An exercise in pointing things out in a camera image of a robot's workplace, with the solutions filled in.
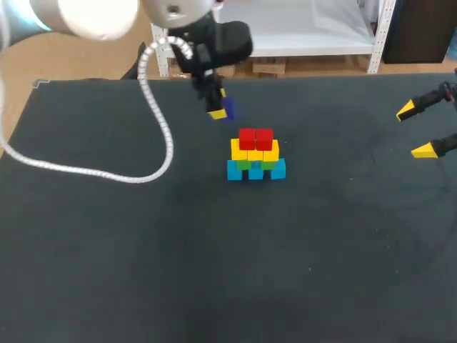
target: black clamp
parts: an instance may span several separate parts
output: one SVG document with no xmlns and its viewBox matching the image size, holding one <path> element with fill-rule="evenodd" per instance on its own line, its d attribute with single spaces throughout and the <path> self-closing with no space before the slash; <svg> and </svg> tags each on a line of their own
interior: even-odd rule
<svg viewBox="0 0 457 343">
<path fill-rule="evenodd" d="M 437 90 L 412 98 L 412 100 L 397 113 L 397 118 L 400 121 L 407 120 L 443 100 L 452 102 L 457 111 L 457 84 L 443 82 L 439 85 Z M 417 159 L 439 159 L 440 157 L 445 156 L 446 153 L 455 149 L 457 149 L 457 134 L 452 134 L 443 139 L 434 139 L 433 141 L 414 149 L 411 153 Z"/>
</svg>

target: stacked blocks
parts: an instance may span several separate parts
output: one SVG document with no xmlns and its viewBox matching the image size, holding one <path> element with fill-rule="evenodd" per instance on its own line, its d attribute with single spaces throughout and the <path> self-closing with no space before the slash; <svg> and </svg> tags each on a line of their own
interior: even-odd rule
<svg viewBox="0 0 457 343">
<path fill-rule="evenodd" d="M 279 158 L 279 144 L 272 129 L 240 129 L 231 140 L 231 160 L 227 161 L 227 179 L 241 181 L 243 171 L 249 180 L 262 180 L 265 171 L 272 180 L 286 178 L 286 162 Z"/>
</svg>

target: white cable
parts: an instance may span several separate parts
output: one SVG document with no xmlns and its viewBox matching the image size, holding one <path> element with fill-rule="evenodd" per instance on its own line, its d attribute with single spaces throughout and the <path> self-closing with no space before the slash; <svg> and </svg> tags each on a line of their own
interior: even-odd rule
<svg viewBox="0 0 457 343">
<path fill-rule="evenodd" d="M 2 50 L 0 51 L 0 56 L 1 53 L 5 50 L 6 47 L 9 46 L 9 39 L 10 39 L 10 34 L 9 34 L 9 24 L 7 21 L 6 14 L 4 12 L 4 8 L 2 6 L 2 0 L 0 0 L 0 29 L 1 29 L 1 35 L 3 37 L 3 45 L 2 45 Z M 182 51 L 183 55 L 186 57 L 186 59 L 191 59 L 193 56 L 192 49 L 191 47 L 181 38 L 176 38 L 169 36 L 166 39 L 161 38 L 159 39 L 159 42 L 154 42 L 151 45 L 149 45 L 144 53 L 141 55 L 141 58 L 139 60 L 139 65 L 138 65 L 138 80 L 141 86 L 141 90 L 143 91 L 144 97 L 146 98 L 146 101 L 148 102 L 149 107 L 151 108 L 154 116 L 157 119 L 157 122 L 159 123 L 159 126 L 162 130 L 162 134 L 165 139 L 165 147 L 166 147 L 166 154 L 165 154 L 165 160 L 162 164 L 162 166 L 153 174 L 147 176 L 147 177 L 127 177 L 124 175 L 118 175 L 118 174 L 113 174 L 108 171 L 102 171 L 102 170 L 96 170 L 96 169 L 89 169 L 89 168 L 81 168 L 77 166 L 64 166 L 60 164 L 55 164 L 47 161 L 40 161 L 38 159 L 31 159 L 28 158 L 16 150 L 14 150 L 11 145 L 9 145 L 8 141 L 5 138 L 4 134 L 4 128 L 3 128 L 3 113 L 4 113 L 4 105 L 5 105 L 5 86 L 3 79 L 1 78 L 0 75 L 0 145 L 4 148 L 5 152 L 11 156 L 13 159 L 22 162 L 24 164 L 28 164 L 29 166 L 35 166 L 37 168 L 42 168 L 42 169 L 49 169 L 49 170 L 54 170 L 57 172 L 64 172 L 64 173 L 71 173 L 71 174 L 82 174 L 82 175 L 88 175 L 88 176 L 93 176 L 93 177 L 101 177 L 104 179 L 110 179 L 118 182 L 125 182 L 128 184 L 143 184 L 145 182 L 150 182 L 155 179 L 158 179 L 161 177 L 166 170 L 170 167 L 171 161 L 173 160 L 173 154 L 174 154 L 174 143 L 173 143 L 173 138 L 171 137 L 171 132 L 168 124 L 166 123 L 166 120 L 162 114 L 162 111 L 160 110 L 156 99 L 154 98 L 154 95 L 152 94 L 151 87 L 149 87 L 148 80 L 147 80 L 147 64 L 150 55 L 158 48 L 158 46 L 163 46 L 168 43 L 177 45 L 177 47 L 180 48 Z"/>
</svg>

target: cardboard box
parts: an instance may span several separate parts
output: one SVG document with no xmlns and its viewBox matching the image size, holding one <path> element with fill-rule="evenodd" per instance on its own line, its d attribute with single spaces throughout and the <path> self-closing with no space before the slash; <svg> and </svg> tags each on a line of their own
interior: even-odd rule
<svg viewBox="0 0 457 343">
<path fill-rule="evenodd" d="M 286 73 L 286 57 L 261 57 L 254 59 L 253 73 L 282 75 Z"/>
<path fill-rule="evenodd" d="M 222 66 L 217 69 L 217 74 L 223 77 L 234 77 L 235 76 L 235 66 Z"/>
</svg>

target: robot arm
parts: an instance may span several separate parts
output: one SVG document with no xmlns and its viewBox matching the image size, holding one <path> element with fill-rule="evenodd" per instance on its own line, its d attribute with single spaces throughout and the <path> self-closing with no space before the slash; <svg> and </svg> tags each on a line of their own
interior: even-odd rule
<svg viewBox="0 0 457 343">
<path fill-rule="evenodd" d="M 192 84 L 200 97 L 205 98 L 209 114 L 215 119 L 223 118 L 221 113 L 226 113 L 226 110 L 222 107 L 222 100 L 227 99 L 223 99 L 225 91 L 214 69 L 242 61 L 251 54 L 252 41 L 248 26 L 238 21 L 216 23 L 211 12 L 213 0 L 143 0 L 143 3 L 152 22 L 169 29 L 167 40 L 180 48 L 175 49 L 178 63 L 185 72 L 191 73 Z M 9 45 L 50 31 L 88 39 L 119 38 L 134 24 L 138 9 L 137 0 L 0 0 L 0 56 Z M 16 151 L 4 136 L 2 114 L 5 86 L 1 75 L 0 146 L 15 160 L 42 169 L 101 177 L 128 184 L 142 184 L 158 179 L 171 164 L 174 143 L 170 128 L 149 87 L 146 66 L 150 54 L 158 44 L 165 43 L 165 39 L 152 43 L 141 56 L 138 67 L 141 90 L 159 123 L 166 147 L 165 160 L 153 174 L 128 177 L 109 171 L 31 159 Z"/>
<path fill-rule="evenodd" d="M 251 55 L 249 27 L 240 21 L 216 23 L 211 11 L 214 0 L 142 3 L 151 22 L 191 45 L 191 60 L 173 46 L 176 60 L 181 70 L 192 76 L 207 112 L 216 118 L 223 109 L 224 91 L 214 69 Z M 2 4 L 9 19 L 10 45 L 51 31 L 100 41 L 117 39 L 131 29 L 139 10 L 137 0 L 0 0 Z"/>
</svg>

